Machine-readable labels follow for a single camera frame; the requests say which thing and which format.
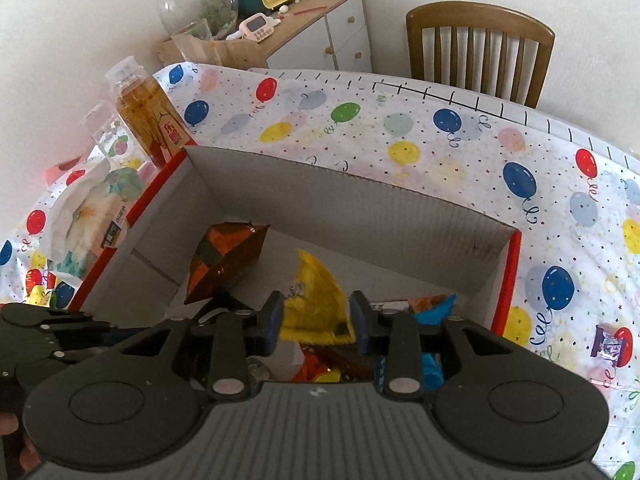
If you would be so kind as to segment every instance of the wooden chair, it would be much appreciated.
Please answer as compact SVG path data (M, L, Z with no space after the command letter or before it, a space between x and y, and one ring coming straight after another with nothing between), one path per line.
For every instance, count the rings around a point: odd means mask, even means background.
M458 84L458 34L457 27L466 27L468 40L466 42L466 70L465 88L472 89L474 72L474 36L473 29L485 30L484 53L482 54L482 74L480 91L487 93L489 72L491 67L491 31L502 33L500 57L498 59L498 74L495 88L496 97L502 97L504 76L507 63L507 36L519 38L518 53L513 73L510 100L515 101L520 88L522 75L522 60L524 57L524 40L538 42L536 60L529 83L529 89L524 104L535 108L540 98L542 85L545 81L546 69L549 66L551 50L556 35L544 23L516 10L506 9L489 4L473 2L436 2L410 10L406 15L406 33L409 41L409 60L411 62L411 77L424 80L424 51L422 47L422 30L434 28L433 73L436 83L442 83L442 47L440 28L451 27L451 52L449 84Z

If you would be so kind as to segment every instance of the cabinet door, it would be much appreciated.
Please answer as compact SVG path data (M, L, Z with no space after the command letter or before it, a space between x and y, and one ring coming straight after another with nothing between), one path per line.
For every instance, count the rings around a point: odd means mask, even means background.
M334 56L329 33L324 18L287 41L267 59L269 68L310 68L313 70L334 70Z
M327 14L326 22L334 49L338 52L365 25L362 0L347 0Z
M344 72L371 73L371 50L367 27L360 31L342 47L335 55L338 70Z

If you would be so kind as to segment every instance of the cardboard box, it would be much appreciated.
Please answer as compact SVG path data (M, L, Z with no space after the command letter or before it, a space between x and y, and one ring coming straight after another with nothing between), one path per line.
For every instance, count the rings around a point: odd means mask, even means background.
M191 256L207 227L270 224L262 256L231 293L260 308L286 293L297 248L318 257L345 294L370 301L458 295L455 313L501 334L520 232L468 208L358 176L272 156L190 146L137 204L124 244L82 286L82 310L120 326L183 305Z

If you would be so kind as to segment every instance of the white wall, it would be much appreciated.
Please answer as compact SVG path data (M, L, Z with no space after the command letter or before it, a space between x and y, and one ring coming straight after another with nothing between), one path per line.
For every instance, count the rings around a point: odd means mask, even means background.
M45 189L42 171L82 152L104 73L132 54L155 72L165 37L156 0L0 0L0 237Z
M404 16L432 1L365 0L377 72L409 75ZM640 150L640 0L475 1L555 30L540 109ZM42 171L81 151L78 121L104 72L130 54L160 68L152 46L164 36L156 0L0 0L0 235L44 190Z
M404 17L439 0L364 1L374 72L409 76ZM538 108L640 152L640 0L467 1L520 10L551 27L556 44Z

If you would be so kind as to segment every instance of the brown foil wrapper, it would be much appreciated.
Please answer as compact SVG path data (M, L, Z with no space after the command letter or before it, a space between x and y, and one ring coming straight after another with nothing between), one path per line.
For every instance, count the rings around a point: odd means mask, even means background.
M209 227L191 259L184 304L208 300L254 264L260 257L268 229L268 225L244 222L223 222Z

